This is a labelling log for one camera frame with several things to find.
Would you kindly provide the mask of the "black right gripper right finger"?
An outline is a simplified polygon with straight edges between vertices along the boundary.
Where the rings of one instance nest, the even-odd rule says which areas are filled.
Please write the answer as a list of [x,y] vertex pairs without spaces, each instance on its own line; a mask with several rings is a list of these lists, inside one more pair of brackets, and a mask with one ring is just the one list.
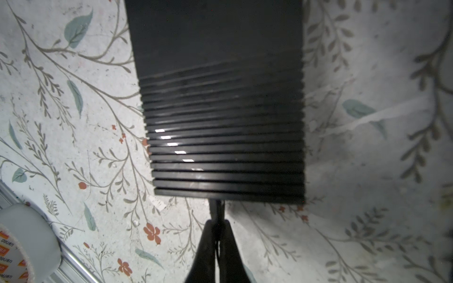
[[219,238],[219,278],[221,283],[250,283],[231,224],[224,220]]

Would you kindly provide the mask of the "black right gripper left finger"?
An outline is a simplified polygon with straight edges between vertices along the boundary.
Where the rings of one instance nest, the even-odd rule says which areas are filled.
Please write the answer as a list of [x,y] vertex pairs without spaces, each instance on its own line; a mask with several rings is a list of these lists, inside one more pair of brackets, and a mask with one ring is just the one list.
[[192,267],[185,283],[215,282],[215,236],[212,220],[205,223]]

